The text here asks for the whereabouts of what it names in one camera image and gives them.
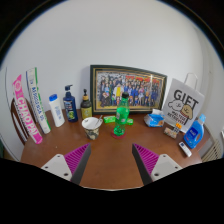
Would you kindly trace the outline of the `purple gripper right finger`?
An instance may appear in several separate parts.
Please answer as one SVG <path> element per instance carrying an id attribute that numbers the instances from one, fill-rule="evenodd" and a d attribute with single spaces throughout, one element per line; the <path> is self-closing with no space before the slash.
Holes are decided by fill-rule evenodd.
<path id="1" fill-rule="evenodd" d="M 136 143 L 132 144 L 132 154 L 144 185 L 182 169 L 182 167 L 167 154 L 158 155 Z"/>

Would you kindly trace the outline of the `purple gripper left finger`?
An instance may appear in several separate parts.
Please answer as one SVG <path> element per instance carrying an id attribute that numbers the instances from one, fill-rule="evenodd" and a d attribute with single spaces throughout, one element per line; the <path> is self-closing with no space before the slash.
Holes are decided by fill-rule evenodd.
<path id="1" fill-rule="evenodd" d="M 66 155 L 56 154 L 42 169 L 79 185 L 90 154 L 91 145 L 85 144 Z"/>

